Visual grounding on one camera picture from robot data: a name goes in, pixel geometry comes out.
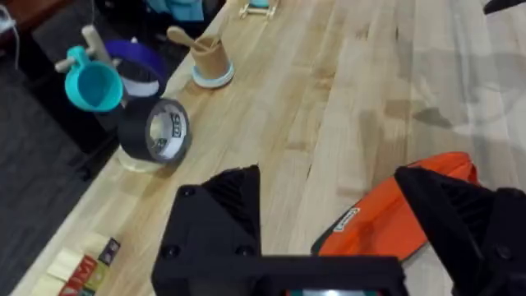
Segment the teal cup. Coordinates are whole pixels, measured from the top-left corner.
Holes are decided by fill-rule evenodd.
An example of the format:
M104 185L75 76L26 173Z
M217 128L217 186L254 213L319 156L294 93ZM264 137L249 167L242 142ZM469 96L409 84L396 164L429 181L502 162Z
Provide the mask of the teal cup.
M70 48L67 56L75 59L64 83L69 100L90 112L115 109L124 91L117 71L103 62L91 61L81 46Z

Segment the wood grain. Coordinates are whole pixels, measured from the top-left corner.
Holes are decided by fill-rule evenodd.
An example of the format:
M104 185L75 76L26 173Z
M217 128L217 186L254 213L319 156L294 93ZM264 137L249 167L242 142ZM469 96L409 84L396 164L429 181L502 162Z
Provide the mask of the wood grain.
M89 232L122 248L97 295L153 295L150 272L173 196L223 169L261 167L265 254L307 254L340 214L397 166L467 151L488 187L526 177L524 8L493 16L478 0L283 0L274 20L236 15L223 42L231 84L204 90L188 56L165 97L191 118L178 168L141 174L113 157L14 294L30 294L63 247ZM413 295L449 295L427 247L406 265Z

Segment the wooden peg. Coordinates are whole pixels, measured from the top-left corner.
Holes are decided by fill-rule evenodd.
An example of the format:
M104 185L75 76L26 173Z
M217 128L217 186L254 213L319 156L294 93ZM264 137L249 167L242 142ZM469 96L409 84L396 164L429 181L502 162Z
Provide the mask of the wooden peg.
M89 49L94 49L95 58L98 61L104 62L109 66L112 66L112 60L109 57L106 46L104 46L103 40L100 38L99 32L93 25L87 25L82 28L82 35L84 36L85 42L88 44Z

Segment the roll of duct tape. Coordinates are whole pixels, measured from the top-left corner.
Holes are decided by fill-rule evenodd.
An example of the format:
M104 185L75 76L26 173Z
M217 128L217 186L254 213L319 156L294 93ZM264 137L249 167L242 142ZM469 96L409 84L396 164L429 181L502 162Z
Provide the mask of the roll of duct tape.
M132 158L161 164L179 162L191 143L190 122L176 100L136 99L124 109L118 138Z

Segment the wooden spoon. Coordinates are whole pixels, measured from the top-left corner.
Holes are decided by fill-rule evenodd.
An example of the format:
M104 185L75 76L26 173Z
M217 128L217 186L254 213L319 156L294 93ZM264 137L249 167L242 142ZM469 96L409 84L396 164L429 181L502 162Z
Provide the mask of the wooden spoon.
M197 51L209 50L209 48L207 48L205 45L197 43L194 39L188 36L187 32L185 32L183 29L179 28L178 26L169 27L168 31L166 32L166 35L173 42L177 44L184 44Z
M230 22L230 16L226 16L224 20L219 24L219 28L217 29L217 34L214 37L214 41L212 41L212 45L210 46L213 48L220 40L221 36L223 36L224 30L227 28L228 23Z

